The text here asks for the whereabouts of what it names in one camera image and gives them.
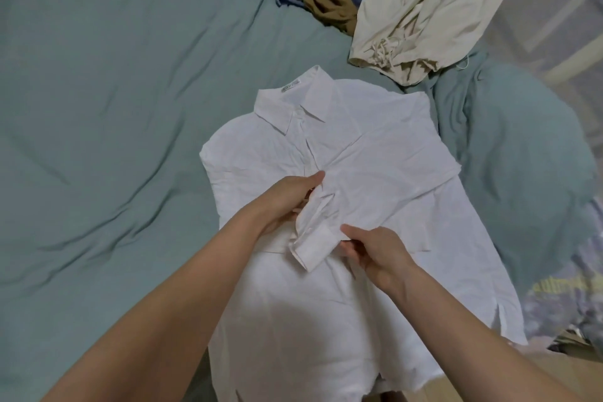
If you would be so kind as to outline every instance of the person's right hand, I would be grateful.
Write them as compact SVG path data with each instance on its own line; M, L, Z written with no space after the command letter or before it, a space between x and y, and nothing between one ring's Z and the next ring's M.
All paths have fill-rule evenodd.
M417 266L391 229L367 231L343 224L341 231L351 239L340 243L345 255L356 261L373 284L389 296L399 289L405 274Z

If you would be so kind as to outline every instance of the hand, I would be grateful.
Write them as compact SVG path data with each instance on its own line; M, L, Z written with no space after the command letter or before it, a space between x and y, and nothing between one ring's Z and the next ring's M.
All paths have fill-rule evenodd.
M249 206L255 207L264 220L262 234L275 231L287 221L295 221L310 193L323 179L323 171L310 177L284 177L253 200Z
M373 284L392 296L401 285L405 274L416 268L400 237L391 229L378 227L366 231L348 224L341 231L351 240L344 240L340 248L358 263Z

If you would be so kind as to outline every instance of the person's left hand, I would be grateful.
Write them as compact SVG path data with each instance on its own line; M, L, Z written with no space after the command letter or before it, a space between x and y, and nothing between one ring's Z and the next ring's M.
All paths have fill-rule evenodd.
M284 177L253 200L249 205L256 208L267 223L262 234L275 231L287 221L295 221L310 193L323 179L323 171L310 177Z

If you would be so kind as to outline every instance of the shirt cuff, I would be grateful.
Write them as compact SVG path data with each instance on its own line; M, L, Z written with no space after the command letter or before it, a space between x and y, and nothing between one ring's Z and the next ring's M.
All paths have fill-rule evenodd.
M309 234L301 244L290 244L291 254L308 272L312 272L335 249L341 241L329 228L321 224L316 230L308 229Z

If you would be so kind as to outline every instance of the shirt collar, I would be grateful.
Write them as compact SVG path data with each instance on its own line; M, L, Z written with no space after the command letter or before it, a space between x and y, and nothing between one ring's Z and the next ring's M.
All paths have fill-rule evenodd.
M323 123L326 122L335 92L335 80L315 65L282 88L259 90L253 111L286 134L291 117L299 106ZM284 101L284 96L294 98Z

